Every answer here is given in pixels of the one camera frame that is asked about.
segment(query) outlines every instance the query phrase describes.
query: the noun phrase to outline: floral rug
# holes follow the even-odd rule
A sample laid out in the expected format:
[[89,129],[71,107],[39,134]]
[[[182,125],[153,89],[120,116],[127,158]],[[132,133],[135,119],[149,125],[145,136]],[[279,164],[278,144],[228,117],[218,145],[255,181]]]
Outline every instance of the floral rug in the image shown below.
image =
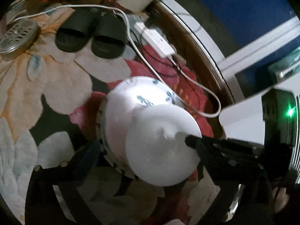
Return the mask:
[[[77,53],[57,49],[55,33],[73,11],[62,8],[33,18],[41,27],[37,41],[18,58],[0,62],[0,193],[22,224],[33,167],[50,168],[69,161],[96,138],[96,113],[106,94],[128,77],[153,77],[130,46],[113,60],[95,56],[90,43]],[[141,50],[158,57],[148,45]],[[147,60],[181,98],[204,111],[209,102],[202,89],[176,75],[168,60],[165,64],[150,56]],[[182,70],[197,80],[188,67],[182,65]],[[202,134],[212,137],[205,117],[191,114]],[[65,215],[73,220],[59,189],[54,189]],[[158,225],[175,218],[194,225],[219,187],[205,169],[199,178],[195,171],[178,187],[155,187],[122,176],[100,156],[78,191],[103,225],[124,221]]]

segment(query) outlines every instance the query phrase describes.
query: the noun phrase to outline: white ceramic bowl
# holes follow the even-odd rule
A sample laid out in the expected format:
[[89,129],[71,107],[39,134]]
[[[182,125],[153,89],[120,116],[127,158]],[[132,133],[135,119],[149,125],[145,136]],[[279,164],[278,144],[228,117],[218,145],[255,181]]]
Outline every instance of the white ceramic bowl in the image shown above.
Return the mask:
[[97,114],[97,137],[107,152],[106,159],[119,172],[134,178],[127,165],[125,142],[132,119],[146,107],[156,105],[182,107],[177,95],[160,81],[150,77],[131,77],[106,96]]
[[185,144],[189,134],[201,137],[197,122],[183,108],[158,105],[144,109],[127,133],[130,168],[139,178],[156,186],[184,181],[200,161],[196,150]]

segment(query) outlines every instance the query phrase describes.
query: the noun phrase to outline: screw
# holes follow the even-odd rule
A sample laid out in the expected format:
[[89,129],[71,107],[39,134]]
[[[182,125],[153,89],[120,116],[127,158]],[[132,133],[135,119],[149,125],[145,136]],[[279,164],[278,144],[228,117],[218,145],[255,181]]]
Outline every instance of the screw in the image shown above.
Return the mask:
[[68,166],[68,162],[67,161],[62,161],[59,165],[61,166],[61,167],[66,167],[66,166]]
[[33,170],[36,171],[36,172],[38,172],[38,171],[40,170],[40,168],[41,168],[40,165],[36,165],[36,166],[33,168]]

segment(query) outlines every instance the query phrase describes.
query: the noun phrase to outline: green object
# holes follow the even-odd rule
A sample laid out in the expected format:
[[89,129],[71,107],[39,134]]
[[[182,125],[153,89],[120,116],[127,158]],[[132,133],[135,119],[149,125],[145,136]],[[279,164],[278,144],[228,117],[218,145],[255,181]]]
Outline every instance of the green object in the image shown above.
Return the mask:
[[291,118],[295,114],[295,110],[296,110],[296,107],[294,106],[293,108],[291,108],[291,105],[289,103],[289,108],[286,112],[286,116]]
[[89,41],[95,28],[96,14],[89,9],[75,11],[58,29],[55,44],[64,52],[77,52]]
[[95,29],[92,52],[100,58],[118,58],[124,53],[126,41],[126,25],[123,19],[106,13],[99,19]]

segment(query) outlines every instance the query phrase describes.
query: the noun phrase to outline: metal strainer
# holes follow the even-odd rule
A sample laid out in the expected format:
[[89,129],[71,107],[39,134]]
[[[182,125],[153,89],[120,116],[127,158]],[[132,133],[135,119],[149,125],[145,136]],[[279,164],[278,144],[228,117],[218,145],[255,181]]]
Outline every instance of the metal strainer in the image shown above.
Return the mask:
[[0,55],[9,61],[25,52],[38,36],[40,27],[31,19],[21,19],[0,40]]

